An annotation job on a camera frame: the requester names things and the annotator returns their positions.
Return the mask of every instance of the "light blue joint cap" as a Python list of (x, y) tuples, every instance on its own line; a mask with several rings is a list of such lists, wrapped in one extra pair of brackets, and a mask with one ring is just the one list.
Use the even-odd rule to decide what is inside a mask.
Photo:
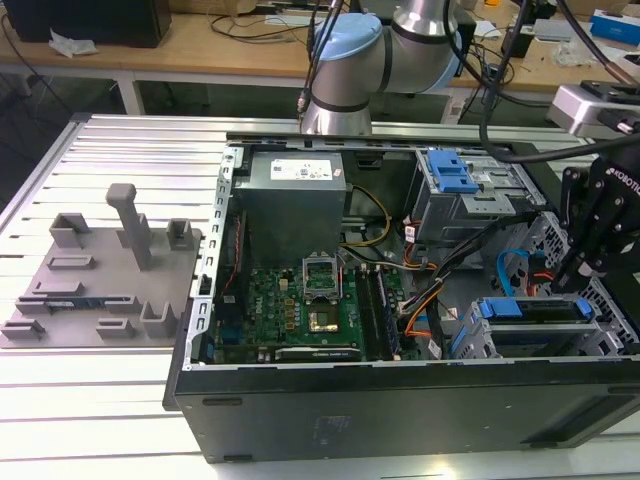
[[(321, 29), (322, 24), (316, 27), (316, 35), (320, 35)], [(342, 14), (336, 20), (320, 60), (329, 62), (355, 55), (373, 45), (380, 35), (382, 23), (378, 17), (363, 13)]]

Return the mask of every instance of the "power supply label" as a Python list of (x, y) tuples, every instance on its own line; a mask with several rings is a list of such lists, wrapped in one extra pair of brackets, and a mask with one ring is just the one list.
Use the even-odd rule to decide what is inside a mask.
[(271, 161), (271, 180), (331, 180), (331, 160)]

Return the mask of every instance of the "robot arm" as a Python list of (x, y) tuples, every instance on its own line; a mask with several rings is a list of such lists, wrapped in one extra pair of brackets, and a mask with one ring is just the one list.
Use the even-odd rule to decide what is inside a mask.
[[(412, 0), (390, 28), (372, 15), (340, 15), (321, 52), (302, 131), (370, 135), (374, 92), (418, 93), (446, 86), (458, 60), (443, 27), (443, 0)], [(457, 25), (449, 9), (449, 26)]]
[[(640, 91), (583, 82), (561, 87), (550, 117), (574, 134), (609, 138), (640, 127)], [(602, 153), (590, 169), (563, 172), (561, 226), (570, 250), (552, 283), (557, 292), (584, 288), (592, 276), (640, 270), (640, 145)]]

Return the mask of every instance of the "floor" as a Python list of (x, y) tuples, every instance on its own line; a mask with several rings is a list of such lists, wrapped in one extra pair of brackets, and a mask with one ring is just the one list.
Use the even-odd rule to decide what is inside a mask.
[[(0, 209), (29, 176), (60, 131), (69, 114), (49, 94), (42, 82), (29, 98), (20, 98), (0, 76)], [(74, 112), (124, 113), (114, 82), (67, 78), (46, 78)], [(150, 115), (189, 115), (257, 118), (293, 118), (298, 90), (279, 87), (143, 83), (141, 86)], [(207, 98), (214, 99), (207, 104)], [(438, 123), (445, 98), (385, 94), (371, 102), (374, 121)], [(478, 100), (461, 123), (477, 124)], [(540, 126), (544, 109), (528, 109), (503, 102), (494, 112), (496, 125)]]

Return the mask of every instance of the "green circuit board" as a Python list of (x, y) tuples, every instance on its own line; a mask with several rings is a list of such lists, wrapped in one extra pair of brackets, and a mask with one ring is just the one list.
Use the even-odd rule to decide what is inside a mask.
[[(339, 271), (339, 300), (310, 302), (304, 298), (302, 268), (254, 269), (242, 302), (245, 320), (221, 325), (220, 319), (214, 318), (206, 336), (211, 346), (205, 347), (209, 353), (215, 351), (215, 356), (207, 358), (215, 363), (260, 363), (261, 349), (273, 354), (280, 347), (317, 346), (355, 348), (360, 350), (361, 360), (367, 360), (356, 275), (362, 273), (353, 268)], [(400, 275), (388, 269), (383, 278), (388, 304), (395, 312), (397, 302), (404, 299)], [(334, 284), (328, 269), (312, 272), (310, 280), (316, 288)]]
[[(336, 305), (307, 305), (303, 295), (302, 269), (258, 269), (251, 273), (248, 310), (251, 323), (244, 326), (242, 343), (287, 345), (341, 345), (362, 348), (353, 271), (343, 273), (342, 299)], [(330, 287), (331, 272), (314, 273), (313, 284)], [(281, 285), (287, 280), (286, 289)], [(316, 325), (317, 310), (332, 311), (334, 321)]]

